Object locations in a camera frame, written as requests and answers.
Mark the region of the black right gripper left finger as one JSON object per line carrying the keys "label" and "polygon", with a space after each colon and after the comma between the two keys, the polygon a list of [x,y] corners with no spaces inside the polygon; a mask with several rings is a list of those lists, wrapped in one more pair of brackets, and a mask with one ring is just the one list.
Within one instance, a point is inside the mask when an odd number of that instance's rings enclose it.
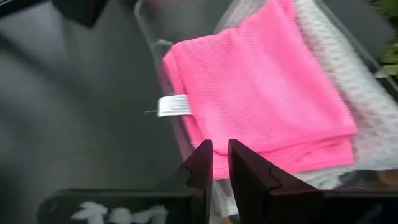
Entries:
{"label": "black right gripper left finger", "polygon": [[63,189],[37,210],[37,224],[209,224],[213,145],[204,140],[151,189]]}

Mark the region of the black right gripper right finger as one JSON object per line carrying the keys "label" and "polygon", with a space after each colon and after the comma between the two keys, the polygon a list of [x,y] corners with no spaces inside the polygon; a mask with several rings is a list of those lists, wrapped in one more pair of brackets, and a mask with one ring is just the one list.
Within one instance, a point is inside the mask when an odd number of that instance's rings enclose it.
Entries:
{"label": "black right gripper right finger", "polygon": [[241,224],[398,224],[398,191],[319,190],[236,139],[228,162]]}

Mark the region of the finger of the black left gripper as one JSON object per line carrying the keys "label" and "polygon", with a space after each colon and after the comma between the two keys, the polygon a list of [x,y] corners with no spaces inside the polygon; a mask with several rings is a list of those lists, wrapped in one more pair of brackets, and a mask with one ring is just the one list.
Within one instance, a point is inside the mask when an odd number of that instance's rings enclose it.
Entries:
{"label": "finger of the black left gripper", "polygon": [[93,27],[109,0],[52,0],[65,18]]}
{"label": "finger of the black left gripper", "polygon": [[46,0],[0,0],[0,17],[26,9]]}

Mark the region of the pink microfiber towel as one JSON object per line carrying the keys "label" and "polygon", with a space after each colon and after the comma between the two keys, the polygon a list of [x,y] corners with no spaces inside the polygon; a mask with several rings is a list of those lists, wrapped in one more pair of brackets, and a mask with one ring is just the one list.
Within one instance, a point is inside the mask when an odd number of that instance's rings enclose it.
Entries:
{"label": "pink microfiber towel", "polygon": [[237,28],[175,44],[162,62],[188,98],[192,143],[213,142],[215,179],[229,177],[230,139],[291,174],[354,163],[356,125],[303,41],[294,0],[268,0]]}

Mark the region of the grey waffle-weave towel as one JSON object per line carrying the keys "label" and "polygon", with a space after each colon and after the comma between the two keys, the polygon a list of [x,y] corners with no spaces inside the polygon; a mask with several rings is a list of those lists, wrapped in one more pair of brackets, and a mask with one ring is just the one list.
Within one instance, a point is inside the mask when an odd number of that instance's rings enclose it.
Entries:
{"label": "grey waffle-weave towel", "polygon": [[354,165],[304,172],[297,178],[319,189],[334,189],[349,172],[398,169],[398,104],[314,0],[293,1],[305,43],[337,86],[359,129]]}

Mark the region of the clear plastic bin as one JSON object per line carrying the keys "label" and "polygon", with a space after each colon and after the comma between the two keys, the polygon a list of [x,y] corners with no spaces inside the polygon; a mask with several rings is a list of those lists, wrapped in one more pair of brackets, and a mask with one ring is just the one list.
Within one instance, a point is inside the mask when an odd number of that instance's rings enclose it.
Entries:
{"label": "clear plastic bin", "polygon": [[[174,91],[162,62],[165,54],[171,49],[172,46],[179,42],[208,35],[216,35],[226,29],[239,27],[248,17],[259,11],[267,1],[268,0],[233,0],[227,11],[220,17],[220,21],[217,25],[213,25],[211,18],[206,13],[206,6],[201,2],[201,0],[138,0],[138,3],[135,5],[135,17],[137,18],[141,31],[144,34],[144,38],[152,51],[157,67],[157,73],[160,75],[162,84],[164,86],[165,96],[160,99],[159,116],[176,116],[177,119],[183,123],[185,139],[190,143],[191,147],[197,147],[198,145],[194,145],[192,143],[183,120],[185,116],[188,116],[191,113],[190,104],[186,95],[178,95]],[[333,23],[328,16],[327,18],[344,35],[340,28]],[[315,57],[310,48],[308,46],[307,48]],[[334,84],[329,74],[327,75],[332,84]],[[359,133],[359,129],[356,121],[354,120],[354,116],[348,104],[343,99],[342,94],[338,91],[337,86],[335,84],[334,86],[351,113],[357,128],[355,135],[357,135]],[[355,135],[351,139],[353,152]],[[341,184],[339,186],[335,187],[334,189],[324,190],[348,188],[351,181],[357,181],[359,174],[366,171],[377,170],[356,170],[346,173],[340,176],[339,180]],[[212,206],[217,216],[221,218],[233,217],[238,214],[238,208],[235,202],[235,197],[229,177],[227,179],[214,178]]]}

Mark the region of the artificial green potted plant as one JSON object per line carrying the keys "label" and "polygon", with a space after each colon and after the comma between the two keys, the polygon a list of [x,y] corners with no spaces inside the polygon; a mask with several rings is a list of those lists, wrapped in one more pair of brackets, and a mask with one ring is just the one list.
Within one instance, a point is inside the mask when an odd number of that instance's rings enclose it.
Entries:
{"label": "artificial green potted plant", "polygon": [[394,29],[394,38],[387,43],[381,59],[382,72],[398,79],[398,0],[368,0]]}

